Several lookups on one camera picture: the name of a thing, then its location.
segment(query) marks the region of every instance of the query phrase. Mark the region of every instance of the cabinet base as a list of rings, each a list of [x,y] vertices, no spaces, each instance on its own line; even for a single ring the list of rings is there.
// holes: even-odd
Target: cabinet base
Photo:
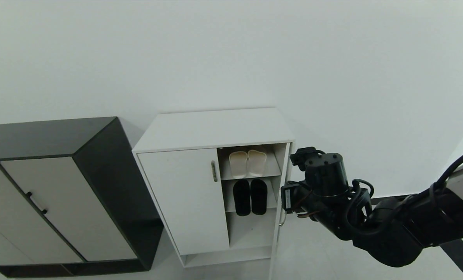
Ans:
[[[148,271],[139,259],[86,262],[79,264],[36,264],[32,266],[0,266],[7,278],[71,277]]]

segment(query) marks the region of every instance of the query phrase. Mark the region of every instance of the floor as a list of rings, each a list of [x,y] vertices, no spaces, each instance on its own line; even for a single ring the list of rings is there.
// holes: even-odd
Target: floor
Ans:
[[[463,273],[441,248],[428,248],[404,268],[390,268],[340,241],[318,223],[287,217],[280,232],[274,280],[463,280]],[[88,276],[81,280],[267,280],[269,259],[183,269],[164,232],[151,271]],[[78,278],[61,278],[61,280]]]

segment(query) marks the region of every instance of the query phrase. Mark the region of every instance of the black cabinet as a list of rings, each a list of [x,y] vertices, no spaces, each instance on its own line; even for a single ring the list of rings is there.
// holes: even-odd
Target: black cabinet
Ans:
[[[0,272],[147,271],[162,222],[117,117],[0,124]]]

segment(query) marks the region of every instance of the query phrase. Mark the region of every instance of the metal handle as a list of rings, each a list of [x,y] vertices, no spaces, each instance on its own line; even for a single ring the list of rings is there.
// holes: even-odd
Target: metal handle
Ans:
[[[216,176],[216,163],[214,161],[210,162],[210,166],[212,168],[212,178],[214,179],[214,182],[217,182],[217,176]]]
[[[36,202],[31,198],[32,195],[33,195],[33,193],[31,193],[30,191],[28,191],[28,192],[26,193],[26,196],[29,197],[29,199],[31,200],[31,202],[33,202],[34,205],[39,209],[39,207],[38,207],[38,205],[36,204]],[[47,209],[43,209],[43,210],[41,211],[41,213],[46,214],[46,213],[48,213],[48,210],[47,210]]]
[[[280,212],[280,223],[278,224],[280,227],[283,226],[283,224],[285,224],[285,220],[287,219],[287,212],[285,210],[282,210]]]

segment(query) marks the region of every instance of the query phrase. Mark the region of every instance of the shoe cabinet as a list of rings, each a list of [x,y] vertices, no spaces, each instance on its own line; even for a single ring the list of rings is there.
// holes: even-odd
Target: shoe cabinet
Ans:
[[[0,124],[0,273],[148,271],[163,230],[117,117]]]
[[[184,267],[274,258],[294,136],[276,108],[160,114],[133,149]],[[228,156],[260,145],[267,211],[235,211]]]

